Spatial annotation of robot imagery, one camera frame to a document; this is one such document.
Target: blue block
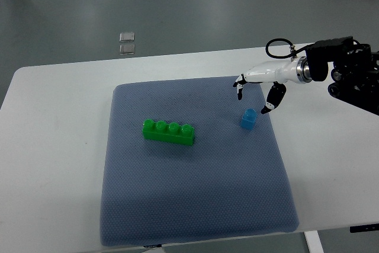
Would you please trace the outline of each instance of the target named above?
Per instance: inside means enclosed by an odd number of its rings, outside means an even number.
[[[243,114],[240,126],[244,129],[252,130],[255,125],[256,111],[247,109]]]

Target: blue fabric mat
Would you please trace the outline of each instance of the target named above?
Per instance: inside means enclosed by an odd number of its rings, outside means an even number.
[[[154,245],[292,232],[298,218],[261,87],[235,77],[118,86],[101,199],[101,242]],[[193,146],[144,140],[145,119],[191,124]]]

